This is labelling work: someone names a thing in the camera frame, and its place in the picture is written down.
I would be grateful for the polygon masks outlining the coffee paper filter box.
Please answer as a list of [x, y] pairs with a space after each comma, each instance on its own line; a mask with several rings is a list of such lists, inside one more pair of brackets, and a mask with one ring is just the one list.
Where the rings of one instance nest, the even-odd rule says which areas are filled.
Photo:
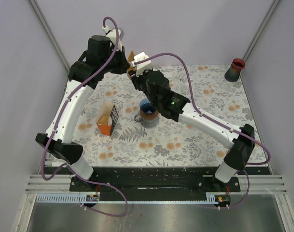
[[101, 134], [111, 136], [118, 118], [119, 115], [115, 105], [112, 102], [104, 102], [96, 118], [96, 124]]

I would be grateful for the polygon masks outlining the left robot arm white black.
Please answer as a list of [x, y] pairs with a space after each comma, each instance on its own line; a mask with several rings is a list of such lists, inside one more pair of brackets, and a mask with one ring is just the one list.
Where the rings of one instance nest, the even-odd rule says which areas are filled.
[[87, 50], [71, 66], [66, 93], [53, 122], [35, 140], [44, 148], [42, 163], [47, 153], [64, 163], [81, 177], [80, 185], [87, 191], [96, 188], [93, 168], [83, 157], [83, 147], [73, 142], [73, 133], [84, 106], [104, 74], [124, 74], [129, 68], [120, 36], [94, 35], [88, 40]]

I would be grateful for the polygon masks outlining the blue plastic cone dripper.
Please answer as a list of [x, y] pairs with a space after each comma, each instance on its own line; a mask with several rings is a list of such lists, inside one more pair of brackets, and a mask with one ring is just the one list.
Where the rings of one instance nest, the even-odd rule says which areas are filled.
[[140, 101], [140, 110], [147, 114], [151, 114], [155, 111], [154, 107], [152, 106], [148, 98], [144, 98]]

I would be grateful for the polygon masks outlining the dark mug red rim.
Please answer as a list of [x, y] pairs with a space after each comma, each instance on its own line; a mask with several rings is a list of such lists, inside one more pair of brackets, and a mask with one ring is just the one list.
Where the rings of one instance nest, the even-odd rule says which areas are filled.
[[231, 66], [226, 71], [224, 77], [228, 82], [236, 82], [239, 77], [242, 69], [245, 68], [245, 61], [240, 58], [233, 59]]

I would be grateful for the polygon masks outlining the brown paper coffee filter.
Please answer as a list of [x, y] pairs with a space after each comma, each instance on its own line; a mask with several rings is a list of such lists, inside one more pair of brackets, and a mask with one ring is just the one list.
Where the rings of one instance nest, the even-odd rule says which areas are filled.
[[134, 56], [135, 56], [134, 51], [131, 51], [127, 58], [127, 61], [129, 63], [129, 68], [127, 69], [126, 73], [129, 79], [131, 79], [132, 75], [135, 75], [137, 71], [137, 67], [132, 64], [134, 62]]

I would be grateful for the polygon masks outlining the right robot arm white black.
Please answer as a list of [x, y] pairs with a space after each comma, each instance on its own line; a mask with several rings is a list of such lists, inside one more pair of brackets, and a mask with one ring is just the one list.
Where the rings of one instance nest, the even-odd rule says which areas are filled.
[[194, 107], [191, 100], [170, 89], [169, 80], [160, 71], [144, 71], [141, 75], [128, 71], [127, 74], [135, 89], [145, 94], [161, 116], [199, 129], [228, 150], [212, 179], [215, 190], [225, 190], [231, 177], [245, 168], [252, 154], [255, 147], [253, 126], [240, 127]]

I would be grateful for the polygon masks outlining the wooden dripper ring holder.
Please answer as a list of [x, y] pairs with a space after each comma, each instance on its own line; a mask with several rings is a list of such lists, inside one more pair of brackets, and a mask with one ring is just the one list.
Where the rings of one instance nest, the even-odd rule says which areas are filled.
[[151, 113], [146, 113], [143, 110], [140, 110], [140, 116], [142, 120], [155, 120], [156, 118], [158, 118], [158, 114], [159, 112], [157, 110]]

